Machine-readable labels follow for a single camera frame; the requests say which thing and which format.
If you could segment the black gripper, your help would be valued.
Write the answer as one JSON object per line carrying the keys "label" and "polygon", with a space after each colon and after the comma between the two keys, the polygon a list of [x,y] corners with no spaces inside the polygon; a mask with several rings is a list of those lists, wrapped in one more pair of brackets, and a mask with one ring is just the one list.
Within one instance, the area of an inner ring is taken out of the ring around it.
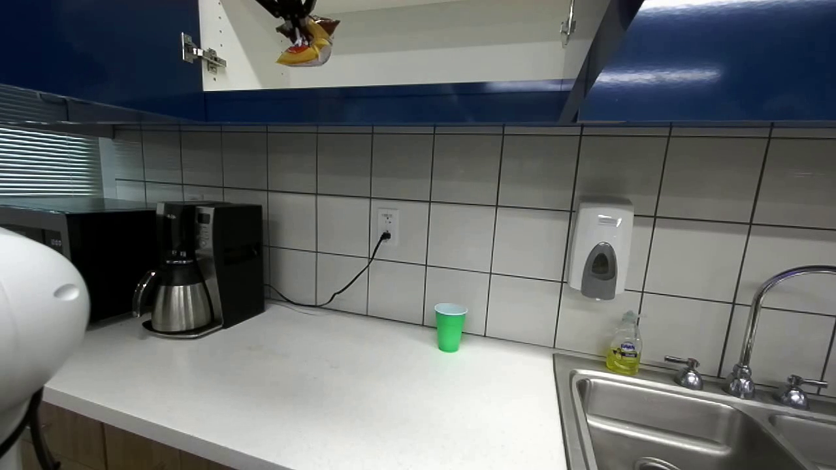
{"label": "black gripper", "polygon": [[273,18],[306,18],[316,8],[316,0],[256,0]]}

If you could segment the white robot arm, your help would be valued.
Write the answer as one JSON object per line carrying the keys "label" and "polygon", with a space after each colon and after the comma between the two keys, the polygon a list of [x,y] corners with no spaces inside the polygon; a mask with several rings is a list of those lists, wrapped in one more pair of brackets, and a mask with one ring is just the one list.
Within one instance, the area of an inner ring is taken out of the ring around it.
{"label": "white robot arm", "polygon": [[[47,59],[68,50],[51,0],[0,0],[0,85],[21,100],[63,100]],[[88,290],[54,247],[0,226],[0,470],[24,470],[21,433],[41,387],[81,344]]]}

